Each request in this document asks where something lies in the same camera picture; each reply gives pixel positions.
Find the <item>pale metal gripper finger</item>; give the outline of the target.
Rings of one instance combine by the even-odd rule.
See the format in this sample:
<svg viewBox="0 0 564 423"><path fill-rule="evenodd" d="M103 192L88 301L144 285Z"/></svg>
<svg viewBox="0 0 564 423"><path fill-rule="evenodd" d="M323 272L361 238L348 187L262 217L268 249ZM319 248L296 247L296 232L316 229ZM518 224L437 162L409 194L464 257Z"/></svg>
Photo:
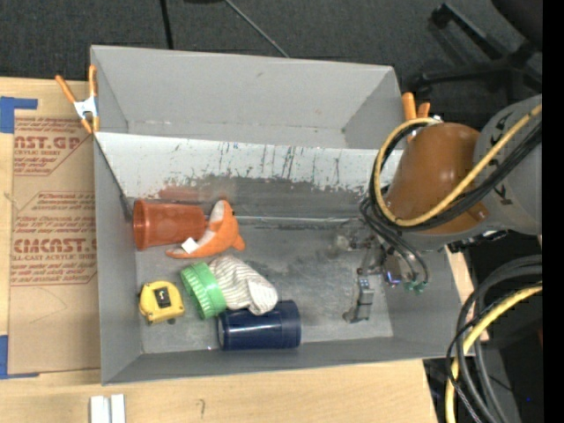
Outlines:
<svg viewBox="0 0 564 423"><path fill-rule="evenodd" d="M336 234L329 246L329 252L352 252L370 249L371 247L372 241L370 239L360 239L356 235Z"/></svg>
<svg viewBox="0 0 564 423"><path fill-rule="evenodd" d="M343 313L347 323L359 323L369 319L375 298L375 289L368 278L357 278L352 306Z"/></svg>

